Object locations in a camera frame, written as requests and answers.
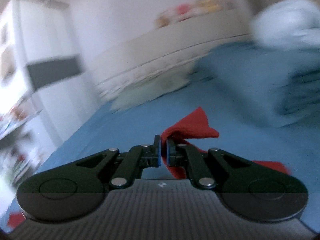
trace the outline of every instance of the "ribbed gray surface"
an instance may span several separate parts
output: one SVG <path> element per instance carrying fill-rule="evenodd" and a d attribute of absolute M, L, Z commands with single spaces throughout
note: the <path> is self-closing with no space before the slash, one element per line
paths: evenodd
<path fill-rule="evenodd" d="M 315 234 L 297 219 L 277 224 L 244 220 L 226 209 L 212 191 L 189 180 L 142 180 L 112 191 L 90 215 L 59 224 L 27 220 L 11 234 L 21 240 L 272 239 L 308 240 Z"/>

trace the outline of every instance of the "shelf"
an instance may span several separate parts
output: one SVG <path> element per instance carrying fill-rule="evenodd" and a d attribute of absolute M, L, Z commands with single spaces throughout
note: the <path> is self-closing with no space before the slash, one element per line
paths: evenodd
<path fill-rule="evenodd" d="M 10 133 L 12 133 L 13 131 L 17 130 L 19 127 L 21 127 L 22 125 L 26 124 L 27 122 L 29 122 L 31 119 L 35 118 L 38 114 L 40 113 L 40 111 L 27 116 L 26 118 L 24 118 L 21 121 L 18 121 L 12 125 L 9 125 L 8 128 L 6 130 L 4 130 L 4 132 L 0 133 L 0 141 L 5 138 L 6 136 L 8 136 Z"/>

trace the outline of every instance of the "red cloth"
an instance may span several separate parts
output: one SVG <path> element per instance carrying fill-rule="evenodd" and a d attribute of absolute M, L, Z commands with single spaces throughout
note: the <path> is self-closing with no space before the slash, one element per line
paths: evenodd
<path fill-rule="evenodd" d="M 7 221 L 7 226 L 15 228 L 20 225 L 25 220 L 25 217 L 21 212 L 10 213 L 9 219 Z"/>
<path fill-rule="evenodd" d="M 183 168 L 169 167 L 167 165 L 166 142 L 167 142 L 167 138 L 170 136 L 172 136 L 172 139 L 176 144 L 178 143 L 191 144 L 184 139 L 217 138 L 219 137 L 219 133 L 215 129 L 209 127 L 208 118 L 201 107 L 197 108 L 191 114 L 182 118 L 179 122 L 169 127 L 162 133 L 161 152 L 162 152 L 162 159 L 164 161 L 164 164 L 176 179 L 185 179 L 186 174 Z M 286 169 L 286 167 L 279 162 L 267 162 L 267 161 L 254 161 L 254 162 L 260 165 L 266 166 L 268 168 L 274 169 L 276 171 L 280 171 L 287 174 L 290 173 Z"/>

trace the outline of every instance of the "white wall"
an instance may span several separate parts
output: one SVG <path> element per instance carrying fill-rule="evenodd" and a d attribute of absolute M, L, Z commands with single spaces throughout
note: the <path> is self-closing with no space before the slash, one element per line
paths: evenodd
<path fill-rule="evenodd" d="M 70 3 L 83 59 L 90 62 L 105 50 L 154 28 L 158 13 L 193 0 L 62 0 Z M 245 18 L 251 17 L 246 0 L 237 0 Z"/>

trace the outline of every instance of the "blue bedsheet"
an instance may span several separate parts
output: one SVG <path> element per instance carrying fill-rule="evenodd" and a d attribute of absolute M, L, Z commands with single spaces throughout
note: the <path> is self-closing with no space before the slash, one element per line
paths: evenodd
<path fill-rule="evenodd" d="M 320 231 L 320 117 L 314 115 L 281 128 L 257 127 L 238 114 L 233 101 L 216 89 L 218 85 L 217 79 L 193 82 L 179 91 L 125 112 L 111 113 L 110 104 L 105 104 L 50 156 L 39 172 L 109 147 L 127 151 L 134 145 L 151 143 L 155 134 L 161 134 L 201 106 L 209 125 L 220 133 L 220 137 L 190 141 L 202 149 L 219 147 L 250 160 L 284 163 L 310 192 L 302 221 Z M 164 166 L 146 169 L 143 176 L 171 178 Z M 18 209 L 14 201 L 9 211 Z M 6 226 L 8 215 L 9 212 L 1 220 L 1 228 L 7 232 L 10 231 Z"/>
<path fill-rule="evenodd" d="M 280 127 L 320 110 L 320 51 L 223 44 L 198 65 L 213 72 L 256 124 Z"/>

